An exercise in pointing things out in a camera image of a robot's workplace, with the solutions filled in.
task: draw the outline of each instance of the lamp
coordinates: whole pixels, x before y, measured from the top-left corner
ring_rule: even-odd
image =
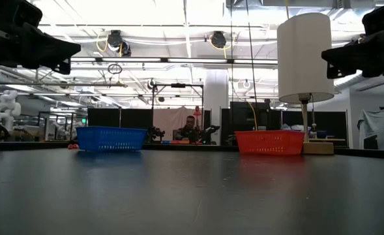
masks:
[[[334,97],[327,79],[327,62],[321,53],[332,47],[331,21],[320,13],[294,16],[277,29],[278,94],[286,103],[302,104],[305,142],[308,135],[308,102]]]

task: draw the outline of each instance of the lamp base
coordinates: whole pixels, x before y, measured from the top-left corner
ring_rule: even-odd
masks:
[[[304,142],[303,154],[334,155],[334,144],[323,142]]]

